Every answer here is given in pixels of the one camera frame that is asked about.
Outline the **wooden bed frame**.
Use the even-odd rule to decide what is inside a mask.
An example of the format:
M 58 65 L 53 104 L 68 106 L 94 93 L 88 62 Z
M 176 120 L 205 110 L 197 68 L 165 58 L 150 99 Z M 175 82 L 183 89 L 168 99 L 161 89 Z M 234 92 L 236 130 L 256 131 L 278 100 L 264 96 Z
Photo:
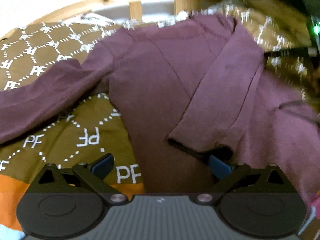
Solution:
M 31 21 L 31 24 L 41 22 L 57 22 L 65 20 L 75 15 L 94 11 L 95 9 L 101 10 L 107 5 L 116 5 L 123 2 L 129 6 L 129 18 L 134 20 L 141 20 L 143 16 L 142 2 L 145 0 L 84 0 L 81 2 L 73 3 L 71 5 L 52 10 L 48 13 L 42 13 L 41 16 Z M 174 13 L 180 11 L 193 11 L 200 9 L 200 2 L 206 1 L 210 3 L 217 3 L 222 0 L 174 0 Z

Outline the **maroon long-sleeve shirt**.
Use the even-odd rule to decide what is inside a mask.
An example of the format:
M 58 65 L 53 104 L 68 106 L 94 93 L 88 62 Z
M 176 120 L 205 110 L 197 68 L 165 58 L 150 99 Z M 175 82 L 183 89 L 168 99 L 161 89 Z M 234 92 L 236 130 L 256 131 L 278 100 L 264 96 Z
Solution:
M 299 91 L 265 69 L 263 50 L 234 18 L 119 29 L 83 63 L 59 61 L 33 83 L 1 92 L 1 142 L 97 93 L 120 111 L 148 191 L 208 187 L 200 157 L 216 153 L 254 168 L 276 163 L 306 203 L 316 196 L 316 114 L 293 105 Z

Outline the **brown patterned PF duvet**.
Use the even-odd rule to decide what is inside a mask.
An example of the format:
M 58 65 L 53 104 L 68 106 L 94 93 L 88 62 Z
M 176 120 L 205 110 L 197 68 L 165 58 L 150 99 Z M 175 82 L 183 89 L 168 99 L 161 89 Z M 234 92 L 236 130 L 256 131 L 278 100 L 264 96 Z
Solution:
M 106 182 L 125 194 L 199 192 L 204 158 L 276 163 L 319 206 L 317 107 L 291 105 L 316 90 L 305 59 L 265 61 L 263 50 L 308 46 L 298 14 L 223 1 L 159 27 L 36 24 L 1 51 L 1 239 L 21 239 L 22 195 L 48 163 L 68 168 L 106 153 Z

